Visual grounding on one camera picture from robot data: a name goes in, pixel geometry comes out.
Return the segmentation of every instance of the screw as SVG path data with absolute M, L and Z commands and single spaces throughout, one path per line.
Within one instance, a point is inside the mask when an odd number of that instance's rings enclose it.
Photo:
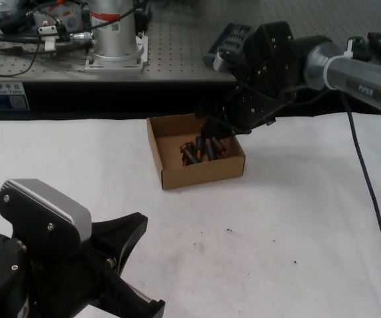
M 185 143 L 185 144 L 181 145 L 180 146 L 180 151 L 188 159 L 188 164 L 198 164 L 198 163 L 200 163 L 200 161 L 197 158 L 195 158 L 194 155 L 192 154 L 192 151 L 189 148 L 189 143 Z
M 24 252 L 27 251 L 27 247 L 24 245 L 24 243 L 22 243 L 20 240 L 18 241 L 18 245 L 19 247 L 21 248 L 21 250 L 23 250 Z
M 115 266 L 115 263 L 111 258 L 106 259 L 106 264 L 108 264 L 109 268 L 113 268 Z
M 222 158 L 226 158 L 227 157 L 227 149 L 225 148 L 224 144 L 221 141 L 219 141 L 218 139 L 216 139 L 215 137 L 212 137 L 211 140 L 212 140 L 212 144 L 213 144 L 215 150 L 217 151 L 217 153 L 219 153 Z
M 217 159 L 214 155 L 214 151 L 212 149 L 212 141 L 210 138 L 206 138 L 205 140 L 205 151 L 206 151 L 206 155 L 208 155 L 209 161 Z

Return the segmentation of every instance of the metal base plate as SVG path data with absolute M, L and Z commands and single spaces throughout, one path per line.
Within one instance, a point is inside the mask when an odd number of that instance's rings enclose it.
M 87 72 L 84 51 L 60 57 L 39 56 L 23 76 L 0 81 L 234 81 L 229 74 L 207 68 L 203 55 L 229 22 L 258 27 L 288 21 L 295 37 L 324 34 L 345 46 L 354 35 L 381 32 L 381 1 L 363 0 L 152 0 L 148 65 L 143 73 Z M 34 45 L 23 46 L 33 51 Z M 32 56 L 0 54 L 0 74 L 27 68 Z
M 117 74 L 123 72 L 142 73 L 143 67 L 148 63 L 148 37 L 144 36 L 141 39 L 136 38 L 136 40 L 142 46 L 142 55 L 137 58 L 120 62 L 108 62 L 90 53 L 85 61 L 85 70 L 87 72 L 116 72 Z

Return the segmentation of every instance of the brown cardboard tray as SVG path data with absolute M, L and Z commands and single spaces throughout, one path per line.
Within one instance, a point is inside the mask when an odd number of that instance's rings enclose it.
M 245 168 L 245 153 L 235 136 L 223 139 L 227 158 L 182 166 L 180 146 L 200 134 L 203 119 L 194 114 L 147 118 L 148 137 L 162 189 L 192 186 L 205 182 L 240 177 Z

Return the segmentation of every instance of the silver cylinder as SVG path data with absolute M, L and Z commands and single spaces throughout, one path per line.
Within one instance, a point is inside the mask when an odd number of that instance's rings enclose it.
M 91 25 L 93 27 L 118 19 L 120 14 L 133 8 L 133 0 L 89 0 Z M 106 61 L 122 61 L 136 58 L 141 54 L 135 32 L 133 14 L 115 22 L 93 30 L 95 49 L 93 54 Z
M 305 82 L 312 89 L 344 91 L 381 110 L 381 66 L 344 57 L 336 44 L 313 49 L 305 63 Z

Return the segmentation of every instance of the white sticker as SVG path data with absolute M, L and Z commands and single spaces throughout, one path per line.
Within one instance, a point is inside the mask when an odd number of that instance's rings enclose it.
M 24 86 L 20 82 L 0 82 L 0 95 L 25 95 Z
M 107 22 L 107 21 L 95 18 L 94 16 L 91 16 L 91 21 L 92 21 L 91 24 L 94 27 L 96 27 L 97 25 L 102 25 L 103 23 Z M 114 22 L 114 23 L 111 23 L 110 25 L 101 26 L 100 28 L 102 28 L 103 30 L 108 30 L 112 32 L 120 31 L 119 22 Z

